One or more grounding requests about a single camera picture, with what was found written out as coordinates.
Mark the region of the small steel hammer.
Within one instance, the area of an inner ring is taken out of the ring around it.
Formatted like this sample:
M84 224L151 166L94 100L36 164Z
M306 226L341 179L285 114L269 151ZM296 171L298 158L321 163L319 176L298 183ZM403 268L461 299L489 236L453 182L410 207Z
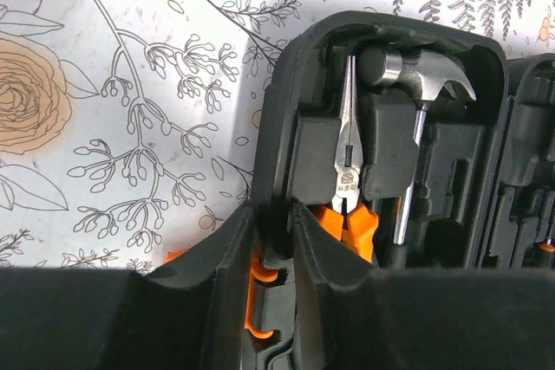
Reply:
M463 68L451 58L428 49L401 52L393 47L368 47L359 57L364 67L363 81L369 86L389 87L398 84L415 102L413 141L419 146L428 110L447 91L453 101L476 100L473 86ZM395 228L385 253L383 267L406 267L408 246L406 235L415 183L411 182L398 198Z

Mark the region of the black plastic tool case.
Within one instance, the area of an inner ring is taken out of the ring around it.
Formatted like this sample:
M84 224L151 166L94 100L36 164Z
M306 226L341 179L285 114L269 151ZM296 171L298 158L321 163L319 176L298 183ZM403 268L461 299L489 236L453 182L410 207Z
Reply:
M476 100L453 101L442 91L417 146L413 99L398 84L372 87L362 79L361 53L382 46L451 58ZM398 16L348 11L327 17L284 49L265 92L251 188L240 204L253 207L255 234L236 369L299 369L291 207L304 204L312 213L335 194L350 55L356 57L362 201L379 217L371 265L388 269L382 265L396 203L411 182L403 269L539 269L538 244L551 239L554 245L553 56L507 61L485 37ZM554 263L539 270L554 275Z

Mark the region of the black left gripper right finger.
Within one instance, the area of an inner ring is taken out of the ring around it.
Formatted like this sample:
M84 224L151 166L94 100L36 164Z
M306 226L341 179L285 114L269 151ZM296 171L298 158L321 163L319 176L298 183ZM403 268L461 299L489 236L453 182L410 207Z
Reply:
M379 269L291 207L299 369L551 369L554 275Z

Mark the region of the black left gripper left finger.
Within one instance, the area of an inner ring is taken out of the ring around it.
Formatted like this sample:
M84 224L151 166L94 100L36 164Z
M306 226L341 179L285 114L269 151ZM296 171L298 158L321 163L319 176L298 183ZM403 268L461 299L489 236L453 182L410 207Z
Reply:
M147 275L3 269L2 368L238 368L254 234L244 203Z

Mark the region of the orange black long-nose pliers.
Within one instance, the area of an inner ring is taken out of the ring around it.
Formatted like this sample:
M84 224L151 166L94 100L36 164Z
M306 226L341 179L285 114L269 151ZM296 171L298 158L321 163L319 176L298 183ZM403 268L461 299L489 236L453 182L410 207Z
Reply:
M374 263L373 238L379 225L379 217L362 201L363 153L357 120L356 57L354 55L346 59L339 118L341 126L334 161L335 194L329 204L314 206L311 211L318 223L331 236L346 244L365 261Z

